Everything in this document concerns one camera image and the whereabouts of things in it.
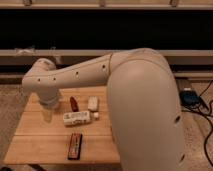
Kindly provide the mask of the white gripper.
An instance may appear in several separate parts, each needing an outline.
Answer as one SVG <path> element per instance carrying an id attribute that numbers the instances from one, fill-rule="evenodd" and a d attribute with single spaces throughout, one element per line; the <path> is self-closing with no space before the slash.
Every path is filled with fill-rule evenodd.
<path id="1" fill-rule="evenodd" d="M 40 97 L 39 103 L 46 109 L 56 109 L 59 106 L 59 95 L 52 97 Z"/>

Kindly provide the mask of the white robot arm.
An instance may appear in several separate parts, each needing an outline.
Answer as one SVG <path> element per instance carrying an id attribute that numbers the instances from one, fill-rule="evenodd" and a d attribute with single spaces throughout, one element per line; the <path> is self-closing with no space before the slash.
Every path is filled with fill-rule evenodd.
<path id="1" fill-rule="evenodd" d="M 123 171 L 187 171 L 178 88 L 158 51 L 120 51 L 63 69 L 40 58 L 22 85 L 48 109 L 63 88 L 105 85 Z"/>

